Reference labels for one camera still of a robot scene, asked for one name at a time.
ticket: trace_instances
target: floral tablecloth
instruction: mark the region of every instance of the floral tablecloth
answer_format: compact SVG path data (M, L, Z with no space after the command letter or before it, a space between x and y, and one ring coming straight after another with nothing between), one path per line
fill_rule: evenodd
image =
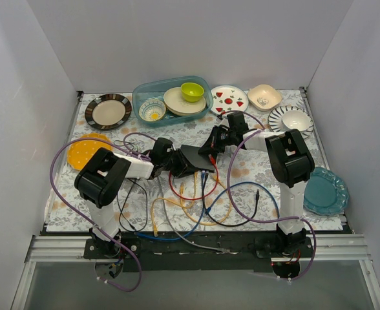
M281 90L283 100L280 105L291 105L306 109L306 106L301 98L301 93L299 90ZM99 132L92 127L90 127L84 118L84 111L86 106L94 98L100 96L101 94L84 94L83 99L80 103L80 108L78 110L78 116L76 119L76 125L72 133L72 140L80 138L84 134L89 134L91 132ZM255 107L250 105L246 112L261 119L265 127L268 128L268 113L261 112ZM258 128L259 126L255 123L253 119L246 117L246 121L249 123L250 128ZM216 125L219 120L212 113L208 113L204 118L192 121L189 123L181 123L178 125L159 127L159 128L149 128L142 125L135 117L134 113L127 120L125 124L115 130L109 132L104 132L104 134L111 140L122 140L123 137L130 132L144 132L152 137L165 137L173 138L176 147L181 144L198 145L201 146L208 138L213 125ZM130 142L134 143L140 151L150 149L153 142L150 139L141 136L131 136ZM315 135L312 134L308 139L305 140L306 144L315 160L316 166L324 166L322 160L322 154L318 147ZM220 179L226 184L226 174L227 167L229 166L231 158L231 150L227 150L224 154L219 155L217 165L219 169ZM88 208L85 206L85 202L80 198L78 191L74 188L74 180L77 175L77 171L72 169L72 167L65 162L63 170L58 180L58 189L66 197L66 199L76 206L82 212L89 214ZM274 178L271 167L269 164L269 158L267 153L258 152L255 150L241 150L233 164L233 169L231 171L231 184L239 183L242 181L255 181L257 183L265 186L274 197L276 197L277 202L280 202L280 193L277 181ZM172 200L177 201L176 196L173 194L168 185L168 173L163 172L160 177L164 196ZM184 182L185 184L185 195L187 197L193 197L193 177L189 176L182 179L176 179L174 184L176 188L179 189L180 184ZM197 196L200 195L200 180L197 180ZM149 195L149 210L153 199L159 196L158 194L158 183L156 180L140 180L139 183L146 189ZM206 190L208 191L213 186L214 180L209 178L206 185ZM122 204L127 191L132 185L131 182L125 181L121 190L119 192L120 203ZM244 214L253 214L255 208L255 193L256 186L254 185L241 185L235 187L232 191L234 193L235 201L238 203L240 210ZM223 188L217 187L215 194L206 198L206 205L210 206L213 202L213 198L219 194ZM184 214L183 210L179 207L174 206L172 203L167 204L167 211L169 213L169 218L174 224L174 226L180 231L188 231L194 225L194 223ZM216 205L211 209L211 215L217 220L221 219L226 213L229 206L229 200L226 194L217 201ZM116 201L113 203L114 216L118 220L120 217L120 211ZM123 215L135 226L136 229L143 227L146 217L145 208L145 196L139 187L134 187L129 197L129 200L125 204ZM202 207L201 203L198 201L195 203L193 208L189 209L189 213L196 219L200 216ZM59 198L54 198L54 201L49 205L49 219L47 220L47 231L48 232L86 232L90 228L90 223L82 219L75 212L72 212ZM155 204L155 219L158 225L159 231L171 231L168 225L164 210L162 207L162 202L158 201ZM263 191L260 190L260 200L259 208L256 219L270 220L277 217L275 207L272 203L271 198ZM318 216L310 212L304 211L304 217L310 221L314 229L317 230L342 230L341 220L339 216ZM204 222L209 222L207 218L203 219ZM233 209L230 212L229 217L225 221L227 224L236 224L243 222L244 219L237 214ZM129 229L128 223L121 217L121 222L123 225ZM144 231L152 231L151 219L149 216L149 221L144 229ZM218 225L214 226L204 226L200 225L198 230L203 231L223 231L223 230L234 230L234 231L255 231L255 230L274 230L275 224L257 224L249 222L240 227L227 228Z

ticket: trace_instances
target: blue scalloped plate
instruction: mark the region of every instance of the blue scalloped plate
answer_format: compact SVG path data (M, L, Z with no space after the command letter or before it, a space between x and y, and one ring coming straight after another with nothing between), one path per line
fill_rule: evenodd
M316 167L305 189L304 207L319 215L341 213L350 195L343 180L330 170Z

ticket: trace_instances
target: teal plastic tray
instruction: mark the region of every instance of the teal plastic tray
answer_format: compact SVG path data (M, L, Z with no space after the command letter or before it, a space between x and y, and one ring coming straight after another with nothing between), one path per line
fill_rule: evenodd
M206 99L206 108L200 113L193 114L190 116L178 116L170 111L165 113L165 116L160 121L145 121L140 117L138 111L140 110L141 105L146 102L148 99L157 98L164 102L164 93L167 92L170 88L181 87L183 83L193 82L201 85L204 88L203 97ZM149 126L149 127L161 127L168 125L175 125L183 123L185 121L193 121L194 119L204 117L213 106L213 97L211 95L211 90L207 82L198 76L184 76L178 77L176 79L165 79L164 81L157 81L152 83L147 83L140 85L132 93L132 109L136 114L138 121Z

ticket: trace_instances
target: lime green bowl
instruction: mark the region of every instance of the lime green bowl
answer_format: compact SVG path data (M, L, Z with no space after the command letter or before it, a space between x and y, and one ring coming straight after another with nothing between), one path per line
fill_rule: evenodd
M184 83L182 85L182 95L188 102L196 102L202 99L204 88L196 83Z

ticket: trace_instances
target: striped plate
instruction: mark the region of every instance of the striped plate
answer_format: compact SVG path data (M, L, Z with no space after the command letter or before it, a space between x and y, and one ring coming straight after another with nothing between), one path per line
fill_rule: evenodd
M291 107L291 106L286 105L283 107L277 107L277 108L273 109L269 113L269 118L268 118L270 129L274 132L286 131L287 129L285 128L285 126L282 123L282 115L285 114L287 111L291 111L291 110L301 111L309 117L309 119L311 121L311 125L308 127L308 129L301 132L302 138L306 139L313 132L313 121L312 121L311 117L309 116L309 114L306 113L305 111L303 111L301 108Z

